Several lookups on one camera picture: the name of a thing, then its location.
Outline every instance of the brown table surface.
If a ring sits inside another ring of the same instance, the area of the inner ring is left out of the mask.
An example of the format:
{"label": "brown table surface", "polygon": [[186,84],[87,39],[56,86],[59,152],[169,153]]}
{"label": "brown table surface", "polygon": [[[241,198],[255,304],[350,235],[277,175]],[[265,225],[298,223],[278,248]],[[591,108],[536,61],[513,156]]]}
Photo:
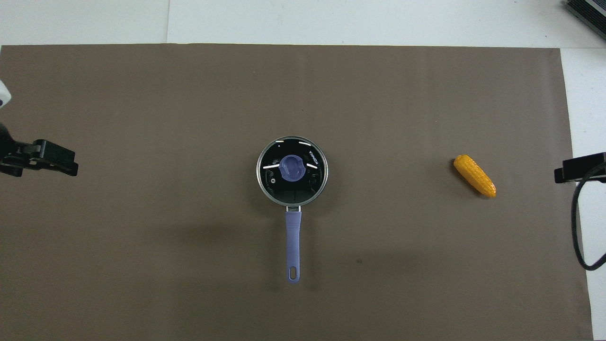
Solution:
{"label": "brown table surface", "polygon": [[[3,46],[13,138],[77,177],[0,177],[6,340],[590,339],[557,49]],[[255,164],[320,145],[301,281]],[[451,161],[491,176],[477,194]]]}

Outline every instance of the purple lid knob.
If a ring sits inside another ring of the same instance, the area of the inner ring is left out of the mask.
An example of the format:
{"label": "purple lid knob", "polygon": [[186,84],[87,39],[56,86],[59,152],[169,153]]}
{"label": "purple lid knob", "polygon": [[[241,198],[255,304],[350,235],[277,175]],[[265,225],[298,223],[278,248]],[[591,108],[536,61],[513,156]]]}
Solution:
{"label": "purple lid knob", "polygon": [[299,181],[305,175],[303,159],[296,155],[286,155],[280,161],[280,173],[286,181]]}

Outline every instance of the corn cob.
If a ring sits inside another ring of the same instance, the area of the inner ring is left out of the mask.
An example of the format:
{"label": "corn cob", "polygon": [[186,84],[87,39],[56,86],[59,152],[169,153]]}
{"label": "corn cob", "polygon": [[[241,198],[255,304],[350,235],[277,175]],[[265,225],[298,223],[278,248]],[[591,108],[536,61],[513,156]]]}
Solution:
{"label": "corn cob", "polygon": [[487,197],[496,197],[496,187],[492,180],[469,155],[459,155],[456,157],[454,159],[454,167],[478,192]]}

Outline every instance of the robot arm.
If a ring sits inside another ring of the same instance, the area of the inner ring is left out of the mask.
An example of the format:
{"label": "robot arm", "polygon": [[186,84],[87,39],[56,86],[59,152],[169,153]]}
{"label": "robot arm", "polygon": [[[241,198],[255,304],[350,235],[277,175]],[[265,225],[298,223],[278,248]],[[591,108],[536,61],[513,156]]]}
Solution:
{"label": "robot arm", "polygon": [[[0,108],[10,101],[8,89],[0,81]],[[13,140],[8,129],[0,123],[0,172],[20,177],[23,169],[50,169],[75,177],[78,164],[76,154],[47,140],[24,143]]]}

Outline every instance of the white table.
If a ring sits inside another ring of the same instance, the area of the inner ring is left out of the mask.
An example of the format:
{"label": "white table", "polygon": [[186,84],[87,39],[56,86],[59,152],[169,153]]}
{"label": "white table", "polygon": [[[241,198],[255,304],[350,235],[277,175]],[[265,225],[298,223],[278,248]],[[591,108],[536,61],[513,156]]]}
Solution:
{"label": "white table", "polygon": [[[558,47],[573,154],[606,151],[606,41],[560,0],[0,2],[0,45],[164,42]],[[605,203],[606,186],[585,187],[588,262],[606,252]],[[587,281],[593,335],[606,339],[606,268]]]}

